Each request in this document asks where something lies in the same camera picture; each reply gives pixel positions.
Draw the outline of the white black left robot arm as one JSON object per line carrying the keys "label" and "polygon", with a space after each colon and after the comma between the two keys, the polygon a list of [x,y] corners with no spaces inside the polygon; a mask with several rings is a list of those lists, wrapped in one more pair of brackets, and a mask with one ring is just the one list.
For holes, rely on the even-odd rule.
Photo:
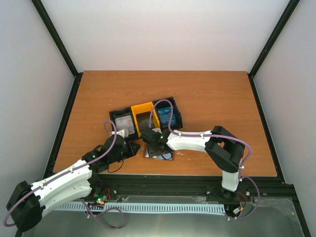
{"label": "white black left robot arm", "polygon": [[8,217],[19,231],[25,232],[57,207],[87,196],[102,197],[99,173],[108,170],[112,163],[135,156],[139,149],[139,144],[126,141],[122,135],[111,135],[103,145],[59,173],[31,184],[19,183],[6,205]]}

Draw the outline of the brown leather card holder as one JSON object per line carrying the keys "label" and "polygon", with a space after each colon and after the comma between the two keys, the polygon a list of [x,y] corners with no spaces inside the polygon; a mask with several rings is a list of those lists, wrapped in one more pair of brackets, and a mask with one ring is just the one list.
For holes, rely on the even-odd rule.
{"label": "brown leather card holder", "polygon": [[154,160],[174,160],[174,152],[167,147],[154,147],[149,144],[145,144],[144,158]]}

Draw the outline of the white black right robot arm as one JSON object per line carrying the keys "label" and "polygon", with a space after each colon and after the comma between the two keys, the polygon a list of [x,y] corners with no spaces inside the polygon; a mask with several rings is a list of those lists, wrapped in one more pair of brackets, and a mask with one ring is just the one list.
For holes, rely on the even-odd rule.
{"label": "white black right robot arm", "polygon": [[190,150],[206,153],[222,170],[222,188],[235,192],[239,185],[241,160],[246,143],[221,126],[204,132],[183,132],[179,130],[143,130],[140,140],[156,152]]}

